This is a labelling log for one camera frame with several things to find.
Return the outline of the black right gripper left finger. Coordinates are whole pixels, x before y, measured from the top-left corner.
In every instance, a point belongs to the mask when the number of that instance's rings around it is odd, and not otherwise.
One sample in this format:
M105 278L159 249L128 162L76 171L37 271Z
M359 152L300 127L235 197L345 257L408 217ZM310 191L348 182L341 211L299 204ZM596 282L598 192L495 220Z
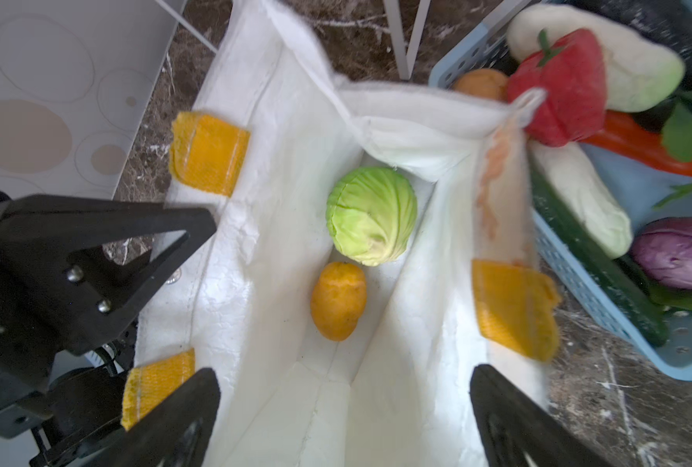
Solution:
M221 399L217 376L203 368L90 466L201 466Z

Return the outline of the white grocery bag yellow handles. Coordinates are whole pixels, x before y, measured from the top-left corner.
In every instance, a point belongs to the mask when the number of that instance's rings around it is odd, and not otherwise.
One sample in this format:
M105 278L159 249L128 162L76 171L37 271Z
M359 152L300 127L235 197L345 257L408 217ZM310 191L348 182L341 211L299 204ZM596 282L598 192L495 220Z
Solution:
M237 1L168 202L217 233L139 316L123 425L202 369L208 466L483 466L470 399L490 364L540 406L540 273L524 127L509 104L336 74L277 1Z

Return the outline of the red bell pepper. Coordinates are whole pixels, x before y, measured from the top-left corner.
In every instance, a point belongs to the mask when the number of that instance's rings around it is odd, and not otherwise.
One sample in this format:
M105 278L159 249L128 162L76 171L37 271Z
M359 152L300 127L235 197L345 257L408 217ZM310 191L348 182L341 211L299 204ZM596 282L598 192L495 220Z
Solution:
M577 29L552 43L538 34L540 52L531 54L507 82L507 100L533 88L546 91L526 132L538 142L561 147L604 128L607 75L602 48L588 29Z

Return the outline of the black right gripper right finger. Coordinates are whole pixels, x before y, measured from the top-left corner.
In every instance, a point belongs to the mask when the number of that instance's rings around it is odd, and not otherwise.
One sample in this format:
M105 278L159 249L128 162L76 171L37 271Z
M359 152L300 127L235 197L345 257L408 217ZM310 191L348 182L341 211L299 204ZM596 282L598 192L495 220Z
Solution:
M607 466L497 369L472 372L470 400L491 466Z

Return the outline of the orange potato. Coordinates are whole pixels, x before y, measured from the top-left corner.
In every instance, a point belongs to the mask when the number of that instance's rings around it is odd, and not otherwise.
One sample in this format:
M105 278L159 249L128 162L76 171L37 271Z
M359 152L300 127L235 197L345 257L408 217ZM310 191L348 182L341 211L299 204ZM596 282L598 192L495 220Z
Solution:
M343 342L356 330L367 302L364 272L356 265L326 265L311 295L311 317L328 340Z

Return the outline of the green cabbage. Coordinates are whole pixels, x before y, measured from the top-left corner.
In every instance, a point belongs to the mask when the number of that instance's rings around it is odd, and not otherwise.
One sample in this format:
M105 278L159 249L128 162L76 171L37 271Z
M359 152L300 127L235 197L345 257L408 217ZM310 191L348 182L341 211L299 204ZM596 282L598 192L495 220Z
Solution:
M417 217L418 200L410 182L386 167L349 172L326 202L326 225L335 248L367 267L398 260Z

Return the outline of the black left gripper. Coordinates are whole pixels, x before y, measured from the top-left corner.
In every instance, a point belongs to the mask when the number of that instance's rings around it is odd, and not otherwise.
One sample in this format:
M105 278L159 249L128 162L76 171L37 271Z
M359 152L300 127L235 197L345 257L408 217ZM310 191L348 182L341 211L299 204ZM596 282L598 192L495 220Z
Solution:
M137 316L217 231L203 207L0 192L0 437L30 433L34 466L67 466L124 433L125 349ZM148 235L158 255L104 245Z

